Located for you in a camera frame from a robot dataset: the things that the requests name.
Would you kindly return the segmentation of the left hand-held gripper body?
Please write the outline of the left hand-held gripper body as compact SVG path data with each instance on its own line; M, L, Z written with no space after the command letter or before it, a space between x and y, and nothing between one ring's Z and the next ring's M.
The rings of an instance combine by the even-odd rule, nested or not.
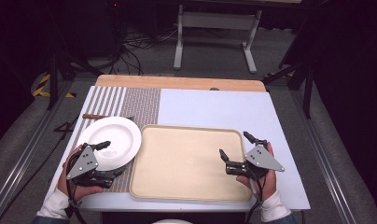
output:
M94 151L89 144L84 144L68 162L66 179L82 187L99 186L109 189L113 180L107 177L109 171L97 171L99 163Z

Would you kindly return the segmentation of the aluminium floor rail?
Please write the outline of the aluminium floor rail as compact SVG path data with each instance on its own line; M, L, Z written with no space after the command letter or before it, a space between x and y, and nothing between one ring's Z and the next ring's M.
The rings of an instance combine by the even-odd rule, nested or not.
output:
M320 138L312 124L312 121L307 118L304 109L303 102L301 101L300 94L297 91L290 93L296 108L299 111L300 119L309 135L311 144L314 149L314 156L319 164L322 175L328 186L328 191L331 194L333 202L337 207L337 211L342 219L343 224L356 224L356 219L353 216L352 210L346 201L345 195L342 192L341 185L328 161L327 155L321 145Z
M55 117L58 107L69 92L73 81L65 81L59 88L55 105L48 110L49 101L37 98L13 123L0 141L0 217L14 191L20 184L31 160Z

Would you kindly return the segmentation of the grey striped placemat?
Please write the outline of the grey striped placemat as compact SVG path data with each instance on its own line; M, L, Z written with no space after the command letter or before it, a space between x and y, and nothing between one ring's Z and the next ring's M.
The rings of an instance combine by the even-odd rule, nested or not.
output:
M161 91L155 88L98 87L90 88L80 114L106 116L134 116L134 123L141 129L148 124L158 122ZM80 117L71 135L67 152L73 151L79 144L81 133L98 119ZM130 186L134 158L123 167L125 171L116 177L107 192L127 192Z

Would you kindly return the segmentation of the fork with wooden handle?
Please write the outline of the fork with wooden handle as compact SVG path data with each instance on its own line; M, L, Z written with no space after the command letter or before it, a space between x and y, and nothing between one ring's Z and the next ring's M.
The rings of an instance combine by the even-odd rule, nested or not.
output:
M83 114L81 116L83 119L106 119L106 118L124 118L134 121L134 116L122 117L122 116L106 116L106 115L94 115L94 114Z

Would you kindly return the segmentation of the person's right hand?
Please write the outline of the person's right hand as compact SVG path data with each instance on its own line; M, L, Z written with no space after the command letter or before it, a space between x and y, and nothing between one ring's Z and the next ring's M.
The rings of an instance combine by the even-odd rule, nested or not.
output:
M273 196L276 192L276 174L274 170L270 170L259 180L262 189L257 184L252 185L249 178L244 175L238 175L236 180L256 193L263 201Z

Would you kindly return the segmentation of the white ceramic plate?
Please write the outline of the white ceramic plate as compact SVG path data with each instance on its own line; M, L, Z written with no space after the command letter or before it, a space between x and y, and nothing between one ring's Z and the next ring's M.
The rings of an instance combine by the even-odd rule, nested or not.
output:
M137 154L142 134L139 127L130 119L109 117L94 121L79 136L77 143L97 145L109 141L110 145L95 150L98 171L111 171L123 167Z

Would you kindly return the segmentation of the black metal stand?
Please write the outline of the black metal stand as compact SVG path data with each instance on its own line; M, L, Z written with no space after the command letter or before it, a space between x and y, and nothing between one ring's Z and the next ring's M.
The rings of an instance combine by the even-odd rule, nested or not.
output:
M300 63L295 63L290 65L279 72L265 76L261 82L264 85L268 85L278 78L284 77L292 73L292 77L287 82L287 86L290 90L297 91L302 83L305 83L304 94L302 100L302 109L307 119L311 117L310 115L310 104L312 97L312 87L314 81L314 75L312 70L312 63L309 60L304 60Z
M75 76L75 68L72 63L77 64L85 72L90 72L97 77L102 74L101 71L90 66L87 62L80 60L79 58L63 51L61 49L55 49L49 59L49 74L50 74L50 98L48 110L51 110L59 98L58 89L58 76L62 76L64 80L72 80Z

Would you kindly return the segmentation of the white metal desk frame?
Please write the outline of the white metal desk frame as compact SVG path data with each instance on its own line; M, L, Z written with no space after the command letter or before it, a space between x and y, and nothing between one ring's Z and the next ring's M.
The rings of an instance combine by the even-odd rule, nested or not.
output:
M183 28L194 27L247 31L248 38L242 43L242 49L249 72L256 74L258 69L255 65L251 48L258 30L261 15L261 10L257 10L253 15L192 12L186 11L184 6L180 5L177 15L177 43L175 47L174 70L180 70L182 65L184 47Z

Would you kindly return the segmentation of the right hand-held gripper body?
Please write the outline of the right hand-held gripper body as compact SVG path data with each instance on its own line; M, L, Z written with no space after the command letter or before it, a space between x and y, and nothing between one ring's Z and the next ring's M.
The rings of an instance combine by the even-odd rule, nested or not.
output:
M254 144L255 146L245 154L244 161L231 161L225 156L227 175L243 175L253 180L260 180L270 170L284 172L285 168L267 150L266 140L258 140Z

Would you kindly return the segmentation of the beige plastic tray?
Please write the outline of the beige plastic tray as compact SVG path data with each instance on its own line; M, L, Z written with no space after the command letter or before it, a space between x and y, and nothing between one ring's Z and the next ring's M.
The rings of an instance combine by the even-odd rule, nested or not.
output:
M147 125L133 165L130 192L137 198L246 202L250 190L228 175L220 153L244 160L234 130Z

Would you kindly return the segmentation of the person's left hand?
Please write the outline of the person's left hand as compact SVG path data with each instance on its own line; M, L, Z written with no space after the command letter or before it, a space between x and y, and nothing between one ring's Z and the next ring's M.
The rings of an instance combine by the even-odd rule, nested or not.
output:
M78 153L80 150L81 150L81 145L79 145L78 147L76 147L69 154L69 156L67 157L67 159L63 163L63 170L62 170L61 175L60 175L59 180L58 180L57 189L59 191L61 191L63 194L65 194L65 195L68 195L68 187L67 187L67 184L66 184L67 163L69 162L69 160L71 159L71 157L73 155L75 155L76 153ZM104 190L101 187L98 187L98 186L91 186L91 187L78 186L78 187L76 187L76 192L75 192L75 195L74 195L74 199L77 202L79 202L82 198L84 198L84 197L86 197L88 195L92 195L92 194L96 194L96 193L102 193L103 191Z

